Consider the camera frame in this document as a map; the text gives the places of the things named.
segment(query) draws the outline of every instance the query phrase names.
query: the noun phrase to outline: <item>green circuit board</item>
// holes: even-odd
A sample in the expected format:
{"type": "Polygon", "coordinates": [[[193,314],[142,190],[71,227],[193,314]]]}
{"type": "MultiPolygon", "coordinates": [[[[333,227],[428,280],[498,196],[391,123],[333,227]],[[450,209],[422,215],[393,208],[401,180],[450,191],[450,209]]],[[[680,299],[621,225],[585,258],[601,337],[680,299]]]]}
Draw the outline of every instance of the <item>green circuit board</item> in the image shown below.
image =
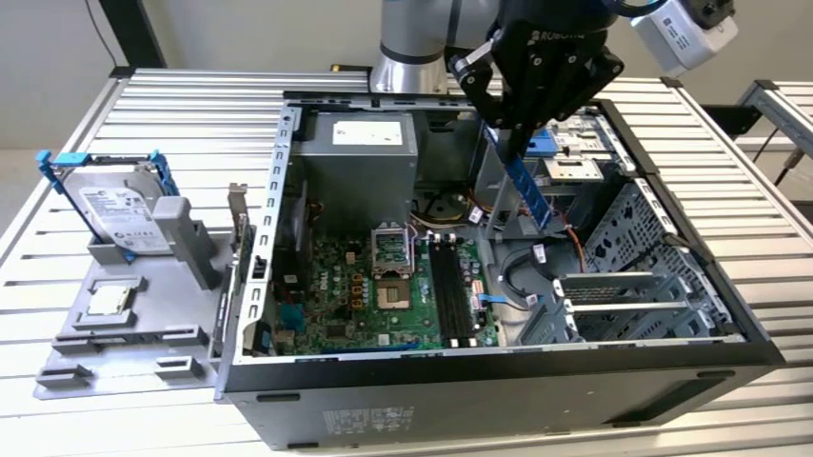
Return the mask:
{"type": "MultiPolygon", "coordinates": [[[[402,250],[393,243],[393,253],[402,250]]],[[[470,281],[484,281],[474,243],[464,242],[458,249],[461,272],[470,281]]],[[[383,350],[424,350],[444,348],[433,290],[433,272],[428,240],[416,240],[416,271],[409,280],[375,280],[371,273],[373,253],[367,239],[319,238],[314,246],[311,286],[303,304],[305,323],[293,344],[277,347],[286,355],[313,355],[383,350]],[[386,297],[407,294],[407,308],[382,305],[379,289],[386,297]]],[[[466,296],[472,298],[472,282],[466,296]]],[[[477,332],[477,346],[497,346],[497,329],[490,310],[485,309],[485,324],[477,332]]],[[[477,314],[473,311],[473,322],[477,314]]]]}

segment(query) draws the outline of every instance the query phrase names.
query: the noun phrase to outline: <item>motherboard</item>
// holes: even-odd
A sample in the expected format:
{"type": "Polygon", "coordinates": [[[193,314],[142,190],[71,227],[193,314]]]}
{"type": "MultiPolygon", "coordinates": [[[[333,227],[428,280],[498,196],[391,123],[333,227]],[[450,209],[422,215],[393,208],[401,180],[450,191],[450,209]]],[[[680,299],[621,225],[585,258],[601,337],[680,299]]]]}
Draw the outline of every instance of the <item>motherboard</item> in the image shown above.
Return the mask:
{"type": "Polygon", "coordinates": [[[290,303],[290,298],[279,305],[277,352],[315,355],[497,346],[492,311],[478,299],[485,273],[474,242],[446,243],[456,264],[440,267],[433,250],[444,249],[432,237],[407,238],[406,253],[395,236],[379,238],[374,253],[373,239],[375,234],[317,238],[305,303],[290,303]],[[407,274],[374,272],[377,259],[405,263],[403,257],[414,265],[407,274]],[[438,273],[449,278],[441,288],[438,273]],[[460,294],[452,304],[449,285],[460,294]]]}

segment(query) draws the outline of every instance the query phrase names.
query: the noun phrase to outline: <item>label sticker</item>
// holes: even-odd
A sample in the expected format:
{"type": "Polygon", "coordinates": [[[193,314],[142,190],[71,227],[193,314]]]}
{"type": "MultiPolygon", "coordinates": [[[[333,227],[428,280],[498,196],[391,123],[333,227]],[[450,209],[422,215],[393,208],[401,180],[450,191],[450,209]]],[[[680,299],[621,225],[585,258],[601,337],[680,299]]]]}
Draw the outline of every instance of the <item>label sticker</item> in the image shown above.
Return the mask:
{"type": "Polygon", "coordinates": [[[80,188],[94,221],[114,243],[138,254],[170,251],[143,196],[130,188],[80,188]]]}
{"type": "Polygon", "coordinates": [[[472,221],[473,224],[480,224],[482,218],[484,218],[484,210],[481,209],[481,207],[476,206],[474,209],[472,209],[472,213],[469,214],[469,220],[472,221]]]}
{"type": "Polygon", "coordinates": [[[537,305],[537,303],[538,303],[538,295],[536,295],[533,293],[532,295],[525,297],[525,303],[528,303],[529,309],[533,308],[537,305]]]}
{"type": "Polygon", "coordinates": [[[534,245],[534,256],[537,257],[537,262],[541,264],[548,262],[548,257],[545,256],[545,245],[542,243],[534,245]]]}
{"type": "Polygon", "coordinates": [[[334,145],[399,146],[403,143],[401,122],[339,121],[333,124],[334,145]]]}
{"type": "Polygon", "coordinates": [[[369,407],[323,411],[330,435],[409,431],[416,407],[369,407]]]}

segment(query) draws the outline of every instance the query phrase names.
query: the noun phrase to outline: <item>metal rail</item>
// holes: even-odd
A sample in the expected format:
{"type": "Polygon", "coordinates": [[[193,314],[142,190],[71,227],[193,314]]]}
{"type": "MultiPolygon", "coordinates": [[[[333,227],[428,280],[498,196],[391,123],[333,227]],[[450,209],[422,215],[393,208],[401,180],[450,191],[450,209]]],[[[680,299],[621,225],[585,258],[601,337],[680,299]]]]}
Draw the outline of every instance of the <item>metal rail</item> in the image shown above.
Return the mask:
{"type": "MultiPolygon", "coordinates": [[[[261,214],[286,89],[366,91],[366,74],[140,70],[131,79],[108,82],[66,150],[145,154],[161,149],[195,207],[193,216],[211,230],[227,229],[231,182],[249,184],[250,213],[255,219],[261,214]]],[[[585,456],[813,454],[811,226],[684,90],[657,79],[626,78],[601,96],[617,103],[791,366],[661,428],[381,447],[381,454],[500,448],[520,455],[526,447],[585,456]]],[[[64,199],[40,185],[0,243],[0,429],[15,430],[4,446],[50,455],[162,447],[198,453],[203,445],[259,453],[265,445],[237,409],[211,405],[211,389],[50,402],[32,398],[48,341],[91,263],[88,237],[64,199]],[[71,421],[59,416],[66,412],[71,421]],[[139,434],[107,426],[135,421],[139,434]],[[50,439],[31,440],[43,427],[50,439]],[[167,429],[177,430],[171,437],[167,429]]]]}

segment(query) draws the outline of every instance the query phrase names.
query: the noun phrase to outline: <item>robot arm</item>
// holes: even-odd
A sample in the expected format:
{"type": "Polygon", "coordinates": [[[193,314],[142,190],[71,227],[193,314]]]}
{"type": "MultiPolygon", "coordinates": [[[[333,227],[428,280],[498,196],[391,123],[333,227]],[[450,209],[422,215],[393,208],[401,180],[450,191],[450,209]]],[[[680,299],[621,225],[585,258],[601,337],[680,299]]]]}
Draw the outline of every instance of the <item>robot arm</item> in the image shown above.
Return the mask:
{"type": "Polygon", "coordinates": [[[670,75],[703,64],[737,34],[733,0],[504,0],[488,41],[450,70],[488,124],[525,130],[562,121],[624,71],[605,46],[621,15],[670,75]],[[488,93],[492,64],[504,95],[488,93]]]}

